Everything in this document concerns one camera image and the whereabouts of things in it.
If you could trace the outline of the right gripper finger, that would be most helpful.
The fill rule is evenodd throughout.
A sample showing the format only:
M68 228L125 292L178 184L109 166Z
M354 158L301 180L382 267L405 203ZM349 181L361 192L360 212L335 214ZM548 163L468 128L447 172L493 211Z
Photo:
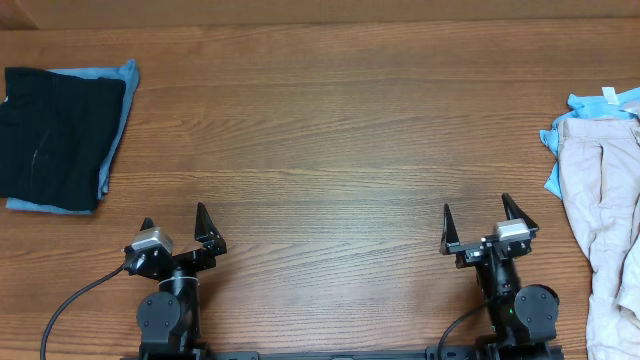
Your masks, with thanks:
M459 245L459 237L448 204L443 207L443 230L441 236L441 248L450 248Z
M538 231L539 226L513 200L508 193L501 195L503 207L508 220L521 219L530 231Z

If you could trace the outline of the beige khaki shorts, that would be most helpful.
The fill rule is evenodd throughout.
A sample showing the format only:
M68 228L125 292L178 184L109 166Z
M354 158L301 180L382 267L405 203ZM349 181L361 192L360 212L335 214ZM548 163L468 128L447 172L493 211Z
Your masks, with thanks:
M570 118L559 127L559 177L573 235L592 269L591 359L639 356L639 104L624 118Z

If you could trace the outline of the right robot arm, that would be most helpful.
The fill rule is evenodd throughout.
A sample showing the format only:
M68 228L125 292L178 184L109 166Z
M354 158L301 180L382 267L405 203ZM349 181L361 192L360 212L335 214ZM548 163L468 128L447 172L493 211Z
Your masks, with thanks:
M501 195L506 219L477 243L460 242L448 205L443 210L440 253L456 257L456 267L476 270L484 301L456 319L435 347L427 349L429 359L477 360L563 360L560 346L550 342L557 336L559 296L550 287L523 286L515 259L532 251L531 242L539 226L512 199ZM476 339L472 346L448 347L449 335L466 319L487 311L490 335Z

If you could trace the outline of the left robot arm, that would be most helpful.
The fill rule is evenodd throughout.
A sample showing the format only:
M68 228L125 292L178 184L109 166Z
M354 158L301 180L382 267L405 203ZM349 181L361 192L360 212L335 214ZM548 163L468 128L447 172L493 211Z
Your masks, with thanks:
M203 203L197 204L195 250L174 255L173 241L150 218L143 221L133 243L124 248L123 269L154 280L158 290L139 305L140 359L212 359L210 347L200 340L198 274L216 266L227 252L224 238Z

